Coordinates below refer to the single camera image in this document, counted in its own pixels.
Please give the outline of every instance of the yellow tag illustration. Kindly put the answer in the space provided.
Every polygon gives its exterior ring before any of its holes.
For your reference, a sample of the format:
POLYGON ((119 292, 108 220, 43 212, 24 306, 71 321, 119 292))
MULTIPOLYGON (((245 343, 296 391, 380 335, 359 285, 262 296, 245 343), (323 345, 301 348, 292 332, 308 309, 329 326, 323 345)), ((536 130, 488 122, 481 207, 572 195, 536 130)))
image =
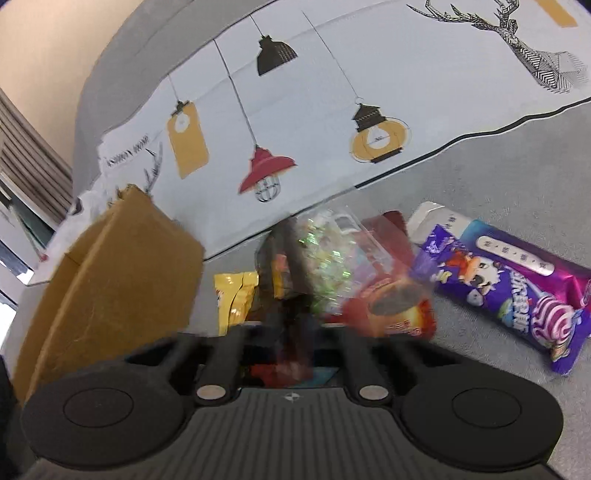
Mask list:
POLYGON ((167 128, 178 174, 182 179, 207 164, 209 152, 193 102, 179 102, 177 111, 168 120, 167 128))

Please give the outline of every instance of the cartoon character illustration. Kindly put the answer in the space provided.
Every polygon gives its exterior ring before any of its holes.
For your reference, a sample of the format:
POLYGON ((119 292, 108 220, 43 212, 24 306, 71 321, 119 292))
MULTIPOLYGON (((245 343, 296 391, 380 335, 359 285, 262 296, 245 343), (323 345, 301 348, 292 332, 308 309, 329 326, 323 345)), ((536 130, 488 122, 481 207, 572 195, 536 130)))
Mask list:
POLYGON ((486 257, 475 257, 465 250, 454 250, 452 257, 440 266, 457 267, 457 277, 466 285, 477 289, 482 296, 494 290, 494 285, 501 281, 499 273, 502 270, 499 262, 486 257))

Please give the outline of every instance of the red lamp illustration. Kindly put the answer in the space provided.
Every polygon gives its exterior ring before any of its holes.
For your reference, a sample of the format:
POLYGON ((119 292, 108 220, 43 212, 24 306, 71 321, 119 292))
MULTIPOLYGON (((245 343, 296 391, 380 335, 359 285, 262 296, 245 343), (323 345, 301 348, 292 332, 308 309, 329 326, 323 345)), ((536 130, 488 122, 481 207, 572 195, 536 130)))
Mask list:
POLYGON ((242 104, 240 96, 238 95, 238 90, 234 84, 234 79, 232 78, 232 75, 230 75, 230 70, 228 69, 226 60, 224 59, 217 42, 213 40, 213 43, 217 47, 217 51, 219 52, 223 64, 226 67, 226 72, 228 73, 228 78, 230 79, 232 88, 234 89, 236 100, 238 101, 238 105, 240 106, 240 110, 242 111, 242 115, 246 121, 246 126, 248 127, 248 131, 252 137, 252 142, 255 146, 255 151, 251 158, 251 170, 248 175, 246 175, 246 178, 244 178, 242 181, 240 188, 238 189, 238 193, 241 194, 249 190, 254 190, 256 199, 259 202, 270 202, 281 192, 279 174, 291 167, 296 167, 296 162, 293 160, 293 158, 273 155, 266 148, 259 147, 258 142, 256 141, 255 133, 252 130, 251 123, 248 121, 246 110, 244 110, 244 105, 242 104))
POLYGON ((240 185, 239 193, 254 189, 259 202, 270 202, 281 191, 279 174, 295 167, 296 162, 290 157, 276 157, 266 148, 255 146, 251 158, 251 170, 240 185))

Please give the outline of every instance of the deer head illustration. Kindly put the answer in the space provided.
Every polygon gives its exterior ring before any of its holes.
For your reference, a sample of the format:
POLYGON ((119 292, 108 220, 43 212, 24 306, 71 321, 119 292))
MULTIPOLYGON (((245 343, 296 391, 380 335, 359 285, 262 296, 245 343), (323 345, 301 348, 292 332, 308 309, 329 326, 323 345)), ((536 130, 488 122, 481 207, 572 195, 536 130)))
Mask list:
POLYGON ((432 18, 445 23, 470 23, 479 30, 496 32, 510 46, 519 61, 527 68, 535 81, 542 87, 554 93, 566 93, 571 87, 579 87, 587 81, 587 67, 576 56, 567 51, 548 52, 534 50, 523 43, 517 35, 517 20, 510 18, 511 14, 519 8, 519 0, 494 0, 499 6, 496 10, 498 25, 493 25, 480 15, 465 14, 459 11, 453 4, 454 15, 447 12, 441 13, 431 5, 431 0, 425 1, 427 12, 408 5, 413 11, 424 17, 432 18))

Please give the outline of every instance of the cardboard box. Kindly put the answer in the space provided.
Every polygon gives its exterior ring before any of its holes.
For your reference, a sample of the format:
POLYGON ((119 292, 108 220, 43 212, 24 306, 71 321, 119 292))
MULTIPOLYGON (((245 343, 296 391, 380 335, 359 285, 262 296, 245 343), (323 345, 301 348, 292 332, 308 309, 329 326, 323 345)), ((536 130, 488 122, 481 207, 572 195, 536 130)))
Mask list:
POLYGON ((202 264, 203 247, 128 187, 57 267, 18 356, 17 398, 185 328, 202 264))

